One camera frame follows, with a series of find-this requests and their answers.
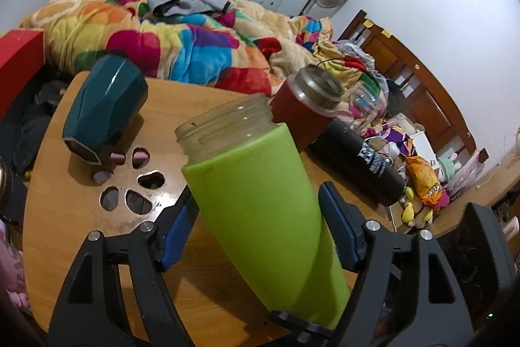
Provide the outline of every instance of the orange snack bag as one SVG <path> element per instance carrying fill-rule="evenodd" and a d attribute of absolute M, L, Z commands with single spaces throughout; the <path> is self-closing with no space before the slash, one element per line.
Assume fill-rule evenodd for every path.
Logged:
<path fill-rule="evenodd" d="M 421 201 L 426 206 L 437 204 L 443 193 L 432 166 L 420 156 L 408 156 L 405 158 L 405 162 L 415 186 L 415 192 Z"/>

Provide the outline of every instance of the silver screw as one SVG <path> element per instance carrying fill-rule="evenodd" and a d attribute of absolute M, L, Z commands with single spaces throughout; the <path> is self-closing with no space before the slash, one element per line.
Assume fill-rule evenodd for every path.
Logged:
<path fill-rule="evenodd" d="M 377 221 L 367 221 L 366 225 L 370 231 L 378 231 L 381 228 L 381 224 Z"/>
<path fill-rule="evenodd" d="M 427 229 L 423 229 L 419 235 L 421 236 L 421 238 L 423 238 L 424 240 L 431 240 L 433 238 L 433 234 L 430 233 Z"/>
<path fill-rule="evenodd" d="M 151 221 L 143 222 L 141 225 L 139 225 L 139 229 L 143 233 L 149 233 L 151 230 L 153 230 L 153 222 L 151 222 Z"/>
<path fill-rule="evenodd" d="M 89 235 L 88 235 L 88 240 L 89 241 L 98 241 L 99 240 L 99 237 L 101 237 L 101 233 L 99 231 L 92 231 Z"/>

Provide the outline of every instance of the metal lid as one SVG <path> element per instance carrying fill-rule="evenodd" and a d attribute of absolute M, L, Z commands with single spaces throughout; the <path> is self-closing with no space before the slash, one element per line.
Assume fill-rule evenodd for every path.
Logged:
<path fill-rule="evenodd" d="M 292 78 L 291 86 L 301 101 L 328 113 L 334 112 L 343 98 L 341 83 L 315 65 L 299 70 Z"/>

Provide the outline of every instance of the green bottle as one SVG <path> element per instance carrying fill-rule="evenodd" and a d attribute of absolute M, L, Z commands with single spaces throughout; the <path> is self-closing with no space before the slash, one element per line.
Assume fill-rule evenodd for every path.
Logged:
<path fill-rule="evenodd" d="M 349 289 L 291 134 L 251 95 L 175 130 L 193 197 L 269 311 L 335 328 Z"/>

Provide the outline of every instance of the lime green silicone sleeve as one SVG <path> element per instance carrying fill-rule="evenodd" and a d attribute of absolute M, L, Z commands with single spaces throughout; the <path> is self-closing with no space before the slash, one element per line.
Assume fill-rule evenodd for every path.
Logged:
<path fill-rule="evenodd" d="M 333 329 L 349 289 L 287 126 L 185 166 L 183 174 L 204 220 L 264 306 Z"/>

